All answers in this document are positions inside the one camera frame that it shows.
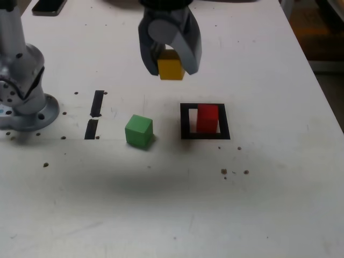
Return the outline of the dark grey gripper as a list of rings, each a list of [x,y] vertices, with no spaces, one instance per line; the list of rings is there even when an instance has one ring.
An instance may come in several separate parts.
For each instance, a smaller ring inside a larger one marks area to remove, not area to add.
[[[198,72],[202,57],[200,29],[187,6],[172,9],[145,7],[138,32],[141,58],[151,75],[159,74],[154,57],[155,42],[175,50],[188,74]]]

